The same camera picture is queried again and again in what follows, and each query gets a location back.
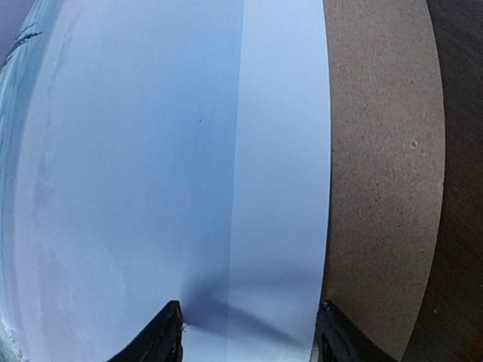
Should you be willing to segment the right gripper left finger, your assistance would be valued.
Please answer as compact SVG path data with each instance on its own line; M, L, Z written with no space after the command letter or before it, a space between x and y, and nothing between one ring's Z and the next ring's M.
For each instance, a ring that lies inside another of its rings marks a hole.
M180 302L171 300L108 362L181 362L182 333Z

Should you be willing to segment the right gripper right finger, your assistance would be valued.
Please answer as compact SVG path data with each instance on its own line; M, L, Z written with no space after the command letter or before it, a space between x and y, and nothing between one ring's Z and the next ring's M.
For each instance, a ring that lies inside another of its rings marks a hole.
M320 361L396 362L330 300L320 305L316 342Z

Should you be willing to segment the landscape photo print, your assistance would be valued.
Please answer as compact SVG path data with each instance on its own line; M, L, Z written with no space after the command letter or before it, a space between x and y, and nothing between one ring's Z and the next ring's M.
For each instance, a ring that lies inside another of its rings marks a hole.
M36 1L1 67L1 359L309 361L331 166L320 1Z

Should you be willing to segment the brown backing board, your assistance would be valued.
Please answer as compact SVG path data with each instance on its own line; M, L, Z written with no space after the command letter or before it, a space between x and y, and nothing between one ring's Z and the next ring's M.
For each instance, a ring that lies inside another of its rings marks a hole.
M432 267L445 111L424 1L326 1L332 166L323 296L401 360Z

